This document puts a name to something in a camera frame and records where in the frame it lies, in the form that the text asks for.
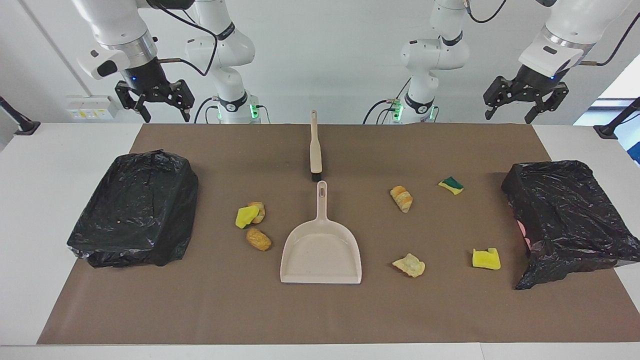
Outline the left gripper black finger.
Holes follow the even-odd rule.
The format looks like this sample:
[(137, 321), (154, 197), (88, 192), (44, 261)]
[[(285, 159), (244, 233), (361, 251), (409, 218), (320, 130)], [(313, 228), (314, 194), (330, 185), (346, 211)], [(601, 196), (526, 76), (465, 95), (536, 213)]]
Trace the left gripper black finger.
[(489, 121), (495, 114), (496, 110), (505, 104), (511, 93), (510, 80), (503, 76), (496, 76), (487, 90), (483, 93), (483, 101), (487, 106), (484, 113), (485, 119)]
[(558, 84), (553, 89), (527, 89), (525, 99), (531, 100), (534, 105), (525, 116), (525, 123), (530, 125), (541, 113), (556, 111), (562, 101), (569, 94), (566, 84)]

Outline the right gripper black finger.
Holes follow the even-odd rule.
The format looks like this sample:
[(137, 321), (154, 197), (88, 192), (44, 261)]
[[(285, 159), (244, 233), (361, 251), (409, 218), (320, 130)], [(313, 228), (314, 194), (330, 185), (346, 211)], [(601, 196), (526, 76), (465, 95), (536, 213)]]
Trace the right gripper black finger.
[(190, 112), (194, 102), (195, 97), (185, 80), (170, 83), (170, 105), (179, 110), (185, 123), (191, 120)]
[(132, 89), (125, 80), (119, 80), (115, 85), (114, 90), (123, 109), (132, 110), (141, 116), (142, 120), (146, 124), (151, 122), (152, 116), (146, 107), (146, 93), (137, 92), (135, 89)]

